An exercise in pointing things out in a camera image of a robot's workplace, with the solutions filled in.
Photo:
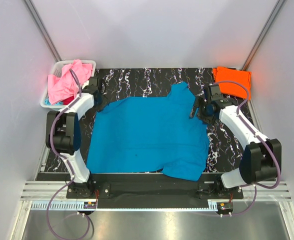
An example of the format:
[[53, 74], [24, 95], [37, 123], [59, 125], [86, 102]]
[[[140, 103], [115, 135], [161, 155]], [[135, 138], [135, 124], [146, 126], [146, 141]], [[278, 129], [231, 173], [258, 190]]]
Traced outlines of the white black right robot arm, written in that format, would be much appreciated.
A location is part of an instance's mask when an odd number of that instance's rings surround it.
[[275, 189], [281, 180], [282, 145], [261, 133], [243, 114], [241, 104], [224, 97], [218, 83], [204, 89], [204, 95], [195, 98], [190, 118], [197, 117], [212, 125], [220, 120], [237, 138], [243, 148], [237, 169], [223, 173], [208, 188], [207, 195], [227, 198], [243, 187], [258, 185]]

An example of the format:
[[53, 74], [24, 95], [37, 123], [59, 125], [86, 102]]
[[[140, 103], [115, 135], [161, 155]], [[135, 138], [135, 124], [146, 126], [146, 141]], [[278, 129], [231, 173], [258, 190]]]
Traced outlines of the blue t-shirt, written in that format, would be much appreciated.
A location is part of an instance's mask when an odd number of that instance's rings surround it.
[[145, 173], [197, 181], [206, 168], [207, 126], [190, 118], [187, 83], [167, 96], [128, 97], [95, 116], [86, 166], [93, 174]]

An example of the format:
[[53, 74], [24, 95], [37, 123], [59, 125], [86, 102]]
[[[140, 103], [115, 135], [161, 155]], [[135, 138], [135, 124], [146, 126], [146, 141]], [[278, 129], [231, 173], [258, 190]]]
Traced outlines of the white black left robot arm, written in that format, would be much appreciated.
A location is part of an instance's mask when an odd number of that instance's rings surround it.
[[81, 88], [75, 99], [60, 110], [49, 111], [46, 116], [45, 144], [68, 170], [68, 192], [80, 198], [90, 198], [95, 194], [94, 180], [80, 151], [80, 119], [87, 111], [94, 109], [100, 112], [109, 104], [103, 87], [105, 83], [101, 78], [90, 77], [88, 84]]

